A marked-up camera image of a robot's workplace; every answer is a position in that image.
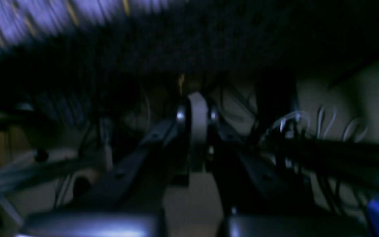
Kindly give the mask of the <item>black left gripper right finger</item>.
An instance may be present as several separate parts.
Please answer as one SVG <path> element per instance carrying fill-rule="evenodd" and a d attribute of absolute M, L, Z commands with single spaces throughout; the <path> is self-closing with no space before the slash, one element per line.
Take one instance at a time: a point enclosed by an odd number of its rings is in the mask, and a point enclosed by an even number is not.
<path fill-rule="evenodd" d="M 224 211 L 217 237 L 366 237 L 357 220 L 317 206 L 310 179 L 279 171 L 262 160 L 209 107 L 210 171 Z"/>

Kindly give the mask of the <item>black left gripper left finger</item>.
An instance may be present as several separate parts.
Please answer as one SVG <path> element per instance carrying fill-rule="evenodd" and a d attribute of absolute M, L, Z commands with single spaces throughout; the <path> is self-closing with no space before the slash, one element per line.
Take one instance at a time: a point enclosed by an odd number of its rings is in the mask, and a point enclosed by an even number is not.
<path fill-rule="evenodd" d="M 23 237 L 167 237 L 164 191 L 187 171 L 190 101 L 161 120 L 137 148 L 79 198 L 51 212 L 34 214 Z"/>

